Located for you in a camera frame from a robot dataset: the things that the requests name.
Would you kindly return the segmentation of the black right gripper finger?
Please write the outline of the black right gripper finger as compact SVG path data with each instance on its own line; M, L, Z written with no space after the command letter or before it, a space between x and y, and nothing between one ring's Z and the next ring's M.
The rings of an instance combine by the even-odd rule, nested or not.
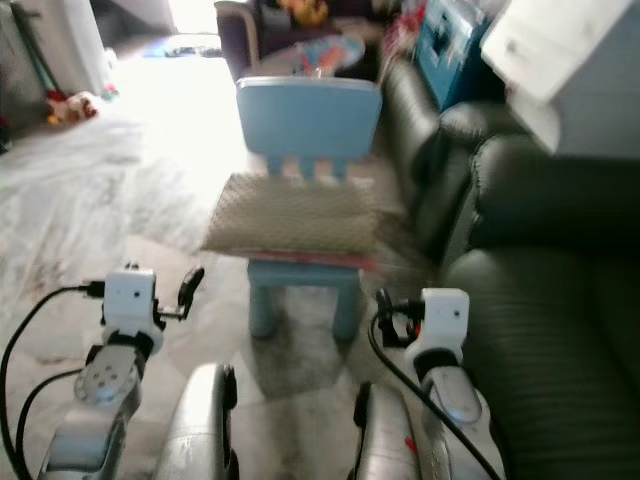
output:
M394 303L390 300L389 292L385 288L379 289L375 293L376 311L374 314L374 323L378 328L381 344L384 347L396 347L397 346L397 330L396 323L394 323Z

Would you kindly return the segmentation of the beige quilted pillow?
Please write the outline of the beige quilted pillow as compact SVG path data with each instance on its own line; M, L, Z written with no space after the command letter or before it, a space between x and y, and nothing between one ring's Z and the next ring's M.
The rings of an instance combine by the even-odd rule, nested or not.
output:
M371 253L376 225L369 179L237 173L224 184L202 248L219 253Z

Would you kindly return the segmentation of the dark green leather sofa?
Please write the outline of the dark green leather sofa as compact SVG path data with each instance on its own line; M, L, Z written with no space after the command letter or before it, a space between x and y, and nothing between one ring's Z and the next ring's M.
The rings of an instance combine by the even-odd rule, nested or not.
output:
M549 154L502 102L381 69L381 127L511 480L640 480L640 155Z

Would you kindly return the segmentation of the silver left robot leg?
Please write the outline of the silver left robot leg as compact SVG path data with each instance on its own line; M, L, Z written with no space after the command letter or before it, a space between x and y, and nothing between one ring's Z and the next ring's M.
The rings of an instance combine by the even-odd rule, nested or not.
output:
M151 480L239 480L230 444L230 411L236 407L233 367L198 366L178 399Z

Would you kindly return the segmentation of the silver robot leg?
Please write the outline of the silver robot leg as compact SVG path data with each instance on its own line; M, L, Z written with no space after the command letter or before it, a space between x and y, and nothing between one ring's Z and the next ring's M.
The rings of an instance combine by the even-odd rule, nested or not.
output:
M360 443L347 480L421 480L410 412L396 388L362 384L353 421Z
M239 480L230 444L230 411L236 407L233 367L198 366L178 399L151 480Z

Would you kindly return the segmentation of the silver right robot leg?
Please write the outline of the silver right robot leg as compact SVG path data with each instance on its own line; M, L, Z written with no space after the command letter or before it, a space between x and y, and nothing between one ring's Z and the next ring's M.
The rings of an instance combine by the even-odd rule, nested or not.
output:
M353 421L360 443L347 480L421 480L410 412L396 388L362 384Z

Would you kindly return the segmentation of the light blue child chair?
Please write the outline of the light blue child chair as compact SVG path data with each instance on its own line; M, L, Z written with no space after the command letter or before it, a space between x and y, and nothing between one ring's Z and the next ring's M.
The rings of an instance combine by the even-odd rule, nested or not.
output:
M264 157L270 178L282 179L294 160L303 186L329 180L349 182L348 165L370 154L381 108L378 88L364 79L256 76L236 87L244 145ZM360 273L372 268L372 244L321 246L324 227L338 227L319 206L301 207L300 219L285 224L300 234L300 247L257 247L247 253L250 279L250 333L273 334L273 291L289 285L333 288L334 338L347 343L360 323Z

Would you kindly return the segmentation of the brown stuffed toy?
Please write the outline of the brown stuffed toy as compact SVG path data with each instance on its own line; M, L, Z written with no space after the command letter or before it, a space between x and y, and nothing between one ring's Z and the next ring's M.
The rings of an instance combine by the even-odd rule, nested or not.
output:
M82 120L95 118L99 115L97 109L99 97L93 93L84 91L74 95L51 92L46 96L47 109L46 123L50 125L72 125Z

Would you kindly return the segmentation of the blue door mat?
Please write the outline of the blue door mat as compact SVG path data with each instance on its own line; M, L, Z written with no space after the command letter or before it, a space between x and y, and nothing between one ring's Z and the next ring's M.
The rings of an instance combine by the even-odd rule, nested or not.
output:
M160 38L148 45L143 58L221 58L218 36Z

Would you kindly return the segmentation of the colourful blue pink cushion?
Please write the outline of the colourful blue pink cushion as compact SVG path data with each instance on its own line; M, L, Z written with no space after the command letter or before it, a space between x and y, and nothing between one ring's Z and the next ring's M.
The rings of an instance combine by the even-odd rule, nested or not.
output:
M366 47L360 38L329 35L294 46L297 59L291 69L296 76L338 76L364 59Z

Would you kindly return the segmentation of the blue toy box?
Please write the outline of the blue toy box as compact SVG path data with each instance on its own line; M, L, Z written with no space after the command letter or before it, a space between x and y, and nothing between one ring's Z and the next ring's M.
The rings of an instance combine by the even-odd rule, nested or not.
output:
M424 6L415 59L436 106L503 100L506 87L481 52L494 14L477 0L425 0Z

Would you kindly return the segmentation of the white cabinet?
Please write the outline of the white cabinet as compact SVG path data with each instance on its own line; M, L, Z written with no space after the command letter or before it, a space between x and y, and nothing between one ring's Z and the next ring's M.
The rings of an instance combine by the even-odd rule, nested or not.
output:
M13 0L52 82L64 93L104 92L104 49L90 0Z

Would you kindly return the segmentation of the yellow plush toy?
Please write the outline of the yellow plush toy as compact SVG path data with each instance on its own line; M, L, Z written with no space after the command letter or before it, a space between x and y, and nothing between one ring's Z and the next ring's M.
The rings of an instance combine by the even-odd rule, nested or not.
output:
M329 19L330 10L326 0L276 0L276 3L301 28L323 26Z

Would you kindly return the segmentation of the white plastic box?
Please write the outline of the white plastic box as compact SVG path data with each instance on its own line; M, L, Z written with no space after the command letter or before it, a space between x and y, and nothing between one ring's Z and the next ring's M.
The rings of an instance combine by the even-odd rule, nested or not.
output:
M509 0L483 56L549 154L640 159L640 0Z

